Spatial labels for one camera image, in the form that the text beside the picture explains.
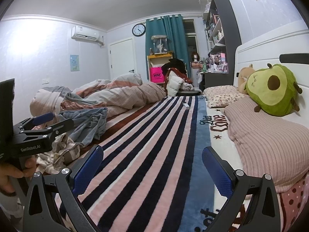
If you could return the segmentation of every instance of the blue gripper pad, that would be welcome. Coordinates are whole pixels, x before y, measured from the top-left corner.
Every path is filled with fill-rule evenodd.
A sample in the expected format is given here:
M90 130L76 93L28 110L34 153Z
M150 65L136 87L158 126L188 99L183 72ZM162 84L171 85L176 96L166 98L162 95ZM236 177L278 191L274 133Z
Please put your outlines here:
M44 115L33 118L32 124L35 125L35 126L41 125L41 124L44 124L48 121L52 121L54 119L54 117L55 117L55 115L53 113L46 113Z
M209 148L205 148L202 152L202 161L204 166L214 181L214 184L216 185L219 193L229 199L233 194L233 183L230 176L218 161L219 159L220 157L213 149L210 151Z
M87 187L90 184L90 181L95 175L95 172L98 170L104 156L104 151L101 146L97 146L92 153L87 155L88 159L85 162L80 162L82 167L74 176L74 186L72 193L74 196L81 195L85 193Z

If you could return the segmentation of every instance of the poster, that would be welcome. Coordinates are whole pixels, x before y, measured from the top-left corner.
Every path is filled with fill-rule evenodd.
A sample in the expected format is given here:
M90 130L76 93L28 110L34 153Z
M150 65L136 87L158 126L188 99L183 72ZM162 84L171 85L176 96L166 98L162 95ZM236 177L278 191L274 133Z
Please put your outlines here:
M70 55L71 71L79 71L79 55Z

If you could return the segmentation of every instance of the crown molding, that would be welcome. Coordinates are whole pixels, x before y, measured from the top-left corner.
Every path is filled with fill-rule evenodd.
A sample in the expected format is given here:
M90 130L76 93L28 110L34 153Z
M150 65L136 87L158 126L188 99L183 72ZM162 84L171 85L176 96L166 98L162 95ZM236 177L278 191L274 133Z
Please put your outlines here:
M145 23L147 19L152 19L156 17L163 17L163 16L171 16L171 15L178 15L181 14L182 17L187 18L187 17L202 17L202 12L201 11L177 11L177 12L171 12L171 13L164 13L164 14L158 14L158 15L153 15L145 18L140 18L134 21L126 22L124 24L118 25L114 28L109 29L107 32L111 32L114 30L117 30L119 28L128 26L130 24L138 24L138 23Z
M59 21L59 22L66 22L70 24L76 24L83 27L88 27L97 31L101 32L107 32L105 29L96 27L91 24L87 24L80 21L75 21L67 18L61 18L61 17L54 17L54 16L45 16L45 15L31 15L31 14L25 14L25 15L13 15L13 16L4 16L1 20L2 21L12 21L12 20L22 20L22 19L40 19L40 20L49 20L49 21Z

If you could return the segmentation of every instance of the pillow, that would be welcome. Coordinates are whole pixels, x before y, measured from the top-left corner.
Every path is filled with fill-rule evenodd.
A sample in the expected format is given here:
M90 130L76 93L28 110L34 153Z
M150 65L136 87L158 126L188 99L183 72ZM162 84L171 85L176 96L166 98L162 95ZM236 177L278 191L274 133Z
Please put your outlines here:
M255 113L251 98L224 109L228 135L247 175L272 176L277 193L290 189L309 170L309 129L264 111Z
M229 104L249 95L240 93L235 86L223 85L209 87L203 93L208 99L208 107L226 107Z
M248 94L258 104L254 111L263 109L278 117L288 115L292 109L299 112L295 99L297 93L302 94L302 89L293 72L283 65L267 65L268 69L253 73L246 84Z

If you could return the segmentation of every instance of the stuffed animal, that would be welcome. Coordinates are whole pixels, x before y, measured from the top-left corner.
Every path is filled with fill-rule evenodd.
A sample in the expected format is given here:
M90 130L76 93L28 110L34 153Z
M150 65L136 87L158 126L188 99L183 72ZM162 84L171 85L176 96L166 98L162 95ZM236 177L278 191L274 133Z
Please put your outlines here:
M252 68L252 64L249 65L249 67L244 67L240 70L238 75L238 88L237 90L240 93L248 94L247 90L245 90L246 83L248 81L248 78L252 73L255 72L255 70Z
M287 67L283 65L267 64L268 69L260 69L253 73L245 89L249 96L258 104L254 111L263 109L270 115L285 116L292 109L299 111L295 98L302 93L296 78Z

